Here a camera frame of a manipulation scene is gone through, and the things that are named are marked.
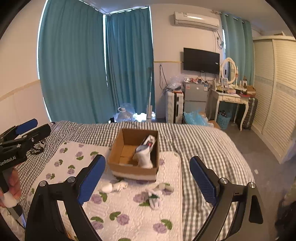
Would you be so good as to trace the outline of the person's left hand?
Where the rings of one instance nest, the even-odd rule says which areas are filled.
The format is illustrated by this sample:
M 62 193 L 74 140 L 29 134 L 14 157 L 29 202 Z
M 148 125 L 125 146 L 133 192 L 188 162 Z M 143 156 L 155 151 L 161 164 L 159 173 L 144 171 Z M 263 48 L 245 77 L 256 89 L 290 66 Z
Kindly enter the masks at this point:
M 13 167 L 11 171 L 4 173 L 4 180 L 9 187 L 9 192 L 17 201 L 19 201 L 22 191 L 17 169 Z

